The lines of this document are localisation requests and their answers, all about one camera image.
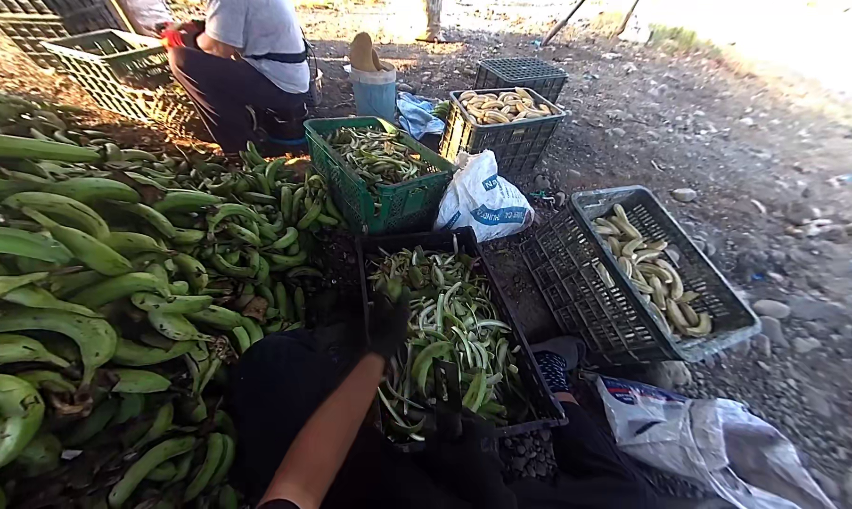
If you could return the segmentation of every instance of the black plastic crate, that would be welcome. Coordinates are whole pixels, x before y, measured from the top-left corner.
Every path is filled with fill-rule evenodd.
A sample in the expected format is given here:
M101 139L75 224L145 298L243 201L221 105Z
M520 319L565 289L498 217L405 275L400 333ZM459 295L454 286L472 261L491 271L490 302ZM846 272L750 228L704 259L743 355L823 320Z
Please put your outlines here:
M465 226L454 230L446 230L441 232L428 232L420 234L409 234L399 236L386 237L356 237L357 260L360 267L360 282L361 290L364 295L364 324L365 330L369 330L369 306L371 300L369 295L371 284L366 279L368 270L367 255L375 255L382 257L384 254L379 249L385 249L388 253L397 253L403 248L414 249L417 246L422 246L425 250L443 250L448 252L454 251L454 237L457 237L458 249L464 253L477 257L483 261L476 270L483 272L488 277L489 289L492 293L492 304L498 308L501 320L511 325L513 341L511 349L516 345L520 346L520 352L516 353L516 364L519 369L518 373L524 385L524 391L530 398L533 405L534 420L513 424L505 427L497 427L496 433L498 436L520 435L537 429L547 429L550 427L563 426L567 424L565 411L561 408L561 403L552 395L548 384L539 373L539 367L536 365L533 352L529 349L523 331L520 329L520 324L513 313L514 307L508 297L501 292L498 283L496 282L495 274L492 268L485 262L482 249L479 247L477 237L473 233L473 228ZM413 442L406 445L401 445L404 450L413 450L421 445L421 443Z
M168 85L168 54L158 39L99 30L42 43L101 108L150 122L145 106L153 90Z
M679 338L658 325L591 227L596 217L613 214L614 204L624 207L644 237L665 240L669 250L679 254L677 260L668 256L669 262L680 273L684 287L700 293L691 305L697 312L711 315L711 334ZM537 228L520 251L558 325L565 333L583 338L589 361L597 366L701 361L749 338L761 327L759 318L721 272L642 186L574 193L567 209ZM594 268L600 261L614 279L612 288L606 287Z
M0 30L40 67L60 67L41 42L69 35L61 16L0 13Z
M475 91L498 94L511 90L513 88ZM442 144L439 147L441 155L449 161L454 161L462 151L477 154L488 148L495 152L499 173L503 177L533 169L542 156L548 140L555 134L558 124L565 117L565 113L535 90L526 89L526 91L533 97L536 106L545 104L549 110L552 110L552 115L507 124L478 125L470 120L467 110L458 99L465 90L453 91L451 110L445 132L442 134Z
M108 25L99 28L132 29L124 11L115 0L0 0L0 13L4 14L68 17L94 9L101 10L102 16L109 19Z
M565 86L567 73L554 65L533 56L518 58L491 58L479 63L474 89L533 89L539 95L555 102Z
M41 44L71 34L119 27L119 18L105 5L81 8L66 16L0 12L0 30L41 67L61 69L61 63Z

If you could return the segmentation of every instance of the crate of plantain peels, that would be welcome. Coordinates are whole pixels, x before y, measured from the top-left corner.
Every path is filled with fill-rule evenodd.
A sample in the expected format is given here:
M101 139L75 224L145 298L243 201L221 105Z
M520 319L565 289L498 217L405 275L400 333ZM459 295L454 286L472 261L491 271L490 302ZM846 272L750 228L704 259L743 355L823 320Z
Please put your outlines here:
M574 193L520 250L564 333L597 366L701 361L759 318L648 189Z
M375 293L410 291L406 345L377 397L380 426L399 448L415 450L437 432L441 404L459 402L500 436L567 423L472 228L357 237L357 259L365 321Z
M354 233L428 231L454 166L375 117L304 122L310 159Z

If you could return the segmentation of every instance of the black pants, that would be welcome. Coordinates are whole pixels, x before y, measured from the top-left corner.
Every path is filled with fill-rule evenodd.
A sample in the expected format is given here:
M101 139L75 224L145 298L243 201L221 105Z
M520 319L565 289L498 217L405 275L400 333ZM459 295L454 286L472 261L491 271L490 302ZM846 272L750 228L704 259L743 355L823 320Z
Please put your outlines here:
M240 358L231 384L231 413L239 432L231 479L259 501L297 432L338 384L329 356L314 352L303 331L273 334ZM573 403L570 423L553 431L556 480L524 479L511 484L523 508L653 508L658 501L624 454ZM363 426L329 489L330 507L469 507L447 493L429 473L394 451L371 427Z
M226 154L245 149L248 140L265 141L253 130L248 106L256 112L258 127L274 138L304 137L304 94L285 92L251 64L185 47L169 50L168 63Z

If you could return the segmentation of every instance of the forearm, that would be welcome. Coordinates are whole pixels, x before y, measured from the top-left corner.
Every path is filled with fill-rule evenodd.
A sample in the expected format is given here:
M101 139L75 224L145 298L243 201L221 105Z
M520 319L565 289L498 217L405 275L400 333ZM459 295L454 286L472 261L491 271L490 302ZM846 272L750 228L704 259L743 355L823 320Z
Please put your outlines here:
M300 429L260 503L319 507L369 410L385 360L368 353Z

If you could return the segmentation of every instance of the blue bucket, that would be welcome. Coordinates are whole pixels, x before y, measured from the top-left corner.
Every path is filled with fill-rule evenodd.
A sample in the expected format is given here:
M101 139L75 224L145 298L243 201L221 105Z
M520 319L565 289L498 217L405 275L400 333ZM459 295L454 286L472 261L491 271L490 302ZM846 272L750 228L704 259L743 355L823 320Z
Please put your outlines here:
M395 81L397 74L392 64L382 64L384 71L367 73L351 68L353 101L359 117L379 117L394 122Z

